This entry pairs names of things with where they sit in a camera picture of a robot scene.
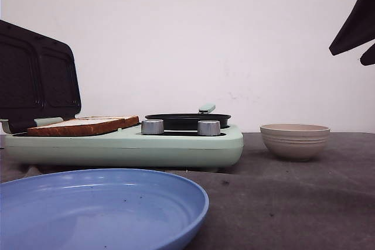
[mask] plastic plate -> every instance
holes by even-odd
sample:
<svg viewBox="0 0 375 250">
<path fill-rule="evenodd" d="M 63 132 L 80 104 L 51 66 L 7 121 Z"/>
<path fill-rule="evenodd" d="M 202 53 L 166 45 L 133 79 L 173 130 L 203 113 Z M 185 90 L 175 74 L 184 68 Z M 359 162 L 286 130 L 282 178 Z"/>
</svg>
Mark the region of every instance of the plastic plate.
<svg viewBox="0 0 375 250">
<path fill-rule="evenodd" d="M 95 169 L 1 184 L 1 249 L 182 249 L 209 208 L 186 178 Z"/>
</svg>

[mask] gray table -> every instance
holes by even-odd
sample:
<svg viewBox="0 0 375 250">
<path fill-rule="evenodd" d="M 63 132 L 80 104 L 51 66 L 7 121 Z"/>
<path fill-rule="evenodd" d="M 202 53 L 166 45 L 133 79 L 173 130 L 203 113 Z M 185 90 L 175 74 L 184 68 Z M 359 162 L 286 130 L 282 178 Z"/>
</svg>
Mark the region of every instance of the gray table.
<svg viewBox="0 0 375 250">
<path fill-rule="evenodd" d="M 375 249 L 375 134 L 332 133 L 310 162 L 280 161 L 259 133 L 244 134 L 240 161 L 218 173 L 168 170 L 210 197 L 186 249 Z M 1 181 L 63 170 L 2 157 Z"/>
</svg>

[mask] beige bowl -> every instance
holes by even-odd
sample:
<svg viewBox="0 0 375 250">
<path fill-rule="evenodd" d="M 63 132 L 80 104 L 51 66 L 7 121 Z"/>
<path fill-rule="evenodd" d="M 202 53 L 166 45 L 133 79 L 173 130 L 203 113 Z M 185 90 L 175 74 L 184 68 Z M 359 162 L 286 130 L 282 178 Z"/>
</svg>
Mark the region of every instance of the beige bowl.
<svg viewBox="0 0 375 250">
<path fill-rule="evenodd" d="M 330 129 L 305 124 L 268 124 L 260 126 L 265 146 L 276 156 L 307 161 L 323 150 Z"/>
</svg>

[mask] bread slice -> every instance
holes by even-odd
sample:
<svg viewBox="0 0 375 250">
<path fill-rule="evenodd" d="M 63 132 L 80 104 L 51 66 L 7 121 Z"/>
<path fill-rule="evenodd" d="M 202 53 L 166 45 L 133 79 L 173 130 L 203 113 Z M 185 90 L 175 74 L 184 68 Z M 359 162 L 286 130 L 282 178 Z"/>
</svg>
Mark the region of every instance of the bread slice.
<svg viewBox="0 0 375 250">
<path fill-rule="evenodd" d="M 138 116 L 131 117 L 85 117 L 55 124 L 28 128 L 29 136 L 94 136 L 127 128 L 139 123 Z"/>
</svg>

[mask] knob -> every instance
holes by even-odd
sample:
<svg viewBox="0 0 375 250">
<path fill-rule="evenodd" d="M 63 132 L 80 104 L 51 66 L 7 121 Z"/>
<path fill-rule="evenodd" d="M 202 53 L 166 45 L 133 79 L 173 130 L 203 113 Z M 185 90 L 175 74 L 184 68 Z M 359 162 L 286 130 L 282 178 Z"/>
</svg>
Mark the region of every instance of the knob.
<svg viewBox="0 0 375 250">
<path fill-rule="evenodd" d="M 219 136 L 220 135 L 220 122 L 216 120 L 198 121 L 198 135 L 199 136 Z"/>
<path fill-rule="evenodd" d="M 143 135 L 160 135 L 164 133 L 162 119 L 146 119 L 142 121 L 141 133 Z"/>
</svg>

